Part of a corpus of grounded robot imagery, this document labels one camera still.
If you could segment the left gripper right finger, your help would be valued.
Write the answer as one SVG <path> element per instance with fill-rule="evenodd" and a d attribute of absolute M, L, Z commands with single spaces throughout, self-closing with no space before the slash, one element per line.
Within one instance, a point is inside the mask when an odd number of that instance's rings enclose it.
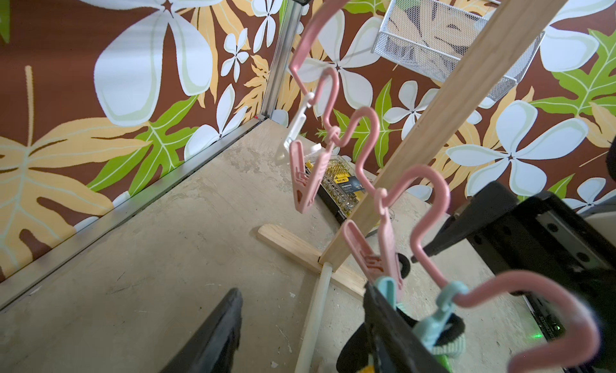
<path fill-rule="evenodd" d="M 446 373 L 385 297 L 367 283 L 364 324 L 376 372 Z"/>

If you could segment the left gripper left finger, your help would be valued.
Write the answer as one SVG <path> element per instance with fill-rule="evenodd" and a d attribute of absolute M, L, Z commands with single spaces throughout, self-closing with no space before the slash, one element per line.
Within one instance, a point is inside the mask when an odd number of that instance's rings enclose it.
<path fill-rule="evenodd" d="M 161 372 L 231 372 L 240 344 L 242 305 L 240 290 L 230 289 Z"/>

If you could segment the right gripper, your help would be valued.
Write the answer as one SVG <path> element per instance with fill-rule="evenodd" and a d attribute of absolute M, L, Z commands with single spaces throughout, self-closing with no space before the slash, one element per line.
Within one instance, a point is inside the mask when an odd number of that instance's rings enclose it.
<path fill-rule="evenodd" d="M 596 357 L 572 370 L 615 370 L 613 197 L 582 210 L 547 191 L 519 202 L 503 185 L 491 182 L 423 250 L 432 257 L 464 239 L 495 275 L 532 271 L 581 298 L 597 318 L 602 344 Z"/>

